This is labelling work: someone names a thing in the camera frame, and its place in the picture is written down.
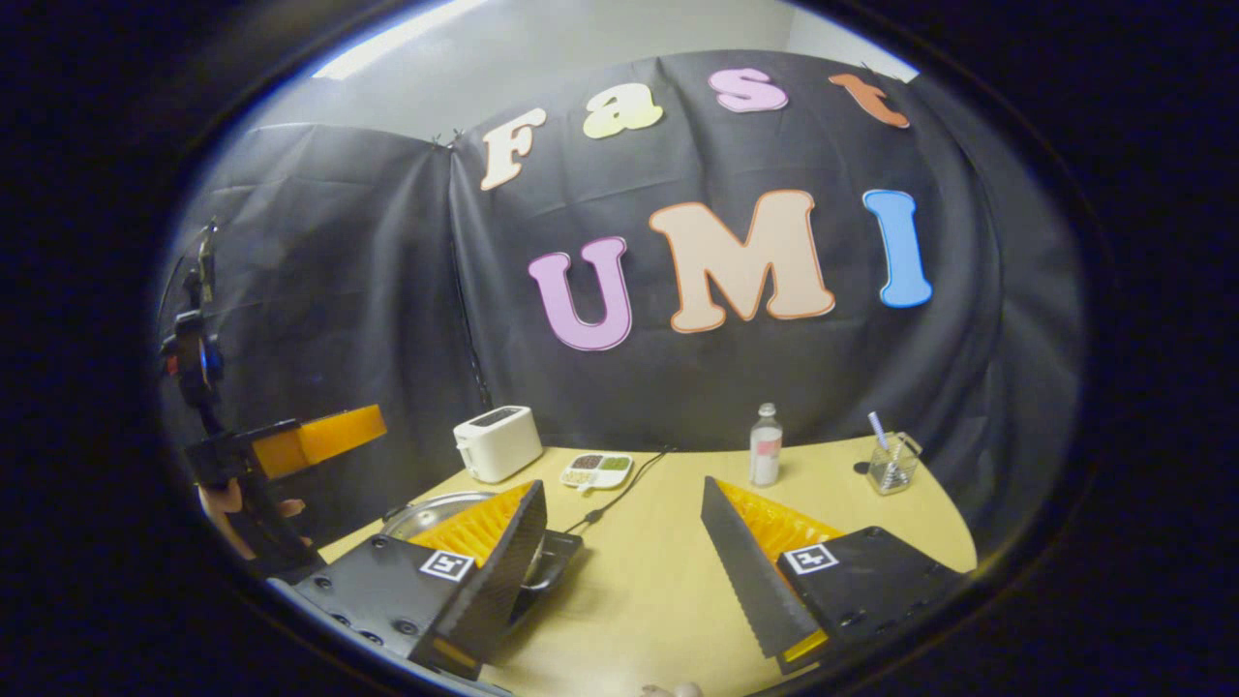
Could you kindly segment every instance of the glass bottle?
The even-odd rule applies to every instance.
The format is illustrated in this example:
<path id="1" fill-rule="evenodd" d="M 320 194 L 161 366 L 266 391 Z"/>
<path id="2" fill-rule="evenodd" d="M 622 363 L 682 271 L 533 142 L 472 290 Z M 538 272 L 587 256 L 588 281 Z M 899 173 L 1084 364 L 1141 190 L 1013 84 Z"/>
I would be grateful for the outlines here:
<path id="1" fill-rule="evenodd" d="M 778 453 L 783 448 L 783 427 L 774 421 L 774 405 L 757 410 L 757 423 L 748 435 L 748 482 L 769 487 L 778 479 Z"/>

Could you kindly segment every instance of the black backdrop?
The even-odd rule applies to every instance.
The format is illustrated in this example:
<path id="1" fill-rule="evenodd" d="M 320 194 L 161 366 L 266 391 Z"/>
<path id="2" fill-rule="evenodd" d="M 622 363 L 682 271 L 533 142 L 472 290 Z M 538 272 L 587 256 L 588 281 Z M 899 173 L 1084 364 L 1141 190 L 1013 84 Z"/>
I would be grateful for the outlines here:
<path id="1" fill-rule="evenodd" d="M 733 113 L 709 85 L 757 68 L 789 103 Z M 860 74 L 912 121 L 888 126 L 828 78 Z M 654 125 L 593 140 L 591 95 L 648 84 Z M 515 178 L 481 191 L 482 136 L 540 106 Z M 701 202 L 741 238 L 773 189 L 814 198 L 810 223 L 834 308 L 679 333 L 675 269 L 650 213 Z M 890 307 L 878 224 L 861 196 L 906 191 L 932 298 Z M 172 267 L 216 217 L 218 297 L 234 428 L 378 404 L 389 435 L 280 483 L 307 501 L 318 543 L 373 520 L 460 469 L 451 428 L 501 405 L 533 409 L 544 444 L 618 451 L 743 449 L 762 402 L 784 443 L 888 428 L 926 448 L 980 552 L 1053 482 L 1084 359 L 1083 280 L 1073 230 L 1001 139 L 932 76 L 909 84 L 852 66 L 762 51 L 639 61 L 494 115 L 452 147 L 311 124 L 237 139 L 187 208 Z M 605 313 L 584 244 L 621 235 L 632 306 L 627 339 L 579 352 L 550 329 L 530 260 L 565 251 L 579 316 Z M 167 328 L 183 297 L 161 310 Z M 760 307 L 773 291 L 767 282 Z M 716 301 L 725 303 L 714 290 Z M 176 438 L 196 433 L 164 387 Z M 1001 517 L 995 519 L 995 511 Z"/>

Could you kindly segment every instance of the screw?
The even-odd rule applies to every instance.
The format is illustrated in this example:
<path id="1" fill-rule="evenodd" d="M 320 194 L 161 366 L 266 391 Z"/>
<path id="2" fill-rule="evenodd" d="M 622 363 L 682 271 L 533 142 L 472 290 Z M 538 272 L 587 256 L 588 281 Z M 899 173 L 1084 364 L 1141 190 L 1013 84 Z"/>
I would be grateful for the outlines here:
<path id="1" fill-rule="evenodd" d="M 850 626 L 865 619 L 865 610 L 856 610 L 854 613 L 847 613 L 846 615 L 839 618 L 839 626 Z"/>

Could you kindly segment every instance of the blue letter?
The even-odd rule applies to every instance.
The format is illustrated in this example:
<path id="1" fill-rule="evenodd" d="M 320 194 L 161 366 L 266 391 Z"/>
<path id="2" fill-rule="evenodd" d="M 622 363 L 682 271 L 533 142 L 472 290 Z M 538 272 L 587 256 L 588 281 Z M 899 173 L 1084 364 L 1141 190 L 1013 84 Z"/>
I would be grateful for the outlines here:
<path id="1" fill-rule="evenodd" d="M 912 307 L 929 300 L 933 286 L 921 267 L 921 248 L 912 212 L 917 202 L 902 191 L 873 189 L 861 197 L 865 207 L 877 215 L 886 246 L 886 286 L 878 292 L 885 305 Z"/>

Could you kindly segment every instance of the yellow letter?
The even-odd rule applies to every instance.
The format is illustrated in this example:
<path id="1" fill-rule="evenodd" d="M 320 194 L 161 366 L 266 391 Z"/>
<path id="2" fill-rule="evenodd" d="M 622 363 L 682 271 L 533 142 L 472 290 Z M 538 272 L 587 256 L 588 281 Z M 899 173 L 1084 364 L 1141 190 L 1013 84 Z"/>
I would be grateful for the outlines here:
<path id="1" fill-rule="evenodd" d="M 663 118 L 663 108 L 654 105 L 654 94 L 639 82 L 620 84 L 593 95 L 585 108 L 585 135 L 598 139 L 615 135 L 626 128 L 654 125 Z"/>

